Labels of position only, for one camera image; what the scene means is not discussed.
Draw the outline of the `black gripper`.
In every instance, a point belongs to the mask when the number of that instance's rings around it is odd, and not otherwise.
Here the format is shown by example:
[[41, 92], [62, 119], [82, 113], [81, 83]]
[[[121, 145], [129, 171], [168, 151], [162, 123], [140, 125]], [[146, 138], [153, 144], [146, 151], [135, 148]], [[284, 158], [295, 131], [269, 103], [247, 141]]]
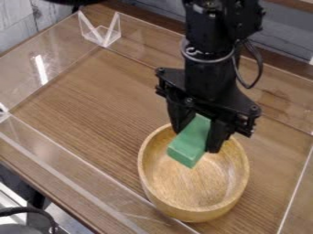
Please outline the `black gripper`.
[[252, 137], [261, 107], [240, 90], [251, 89], [238, 72], [238, 59], [200, 63], [185, 61], [185, 68], [158, 68], [156, 92], [165, 97], [170, 122], [180, 133], [197, 114], [210, 120], [206, 151], [217, 154], [234, 133]]

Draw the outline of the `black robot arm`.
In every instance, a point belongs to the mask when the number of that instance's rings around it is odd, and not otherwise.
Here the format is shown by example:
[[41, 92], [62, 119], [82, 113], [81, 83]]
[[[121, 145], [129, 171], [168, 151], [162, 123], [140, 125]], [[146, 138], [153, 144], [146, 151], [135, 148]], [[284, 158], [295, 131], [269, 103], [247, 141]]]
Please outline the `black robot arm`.
[[249, 37], [263, 30], [264, 8], [260, 0], [182, 0], [185, 37], [180, 52], [181, 69], [158, 68], [158, 95], [165, 97], [176, 132], [181, 132], [197, 115], [208, 117], [210, 129], [205, 149], [221, 150], [234, 133], [252, 136], [263, 110], [241, 91], [257, 82], [240, 74], [241, 50], [247, 49], [257, 65], [264, 59]]

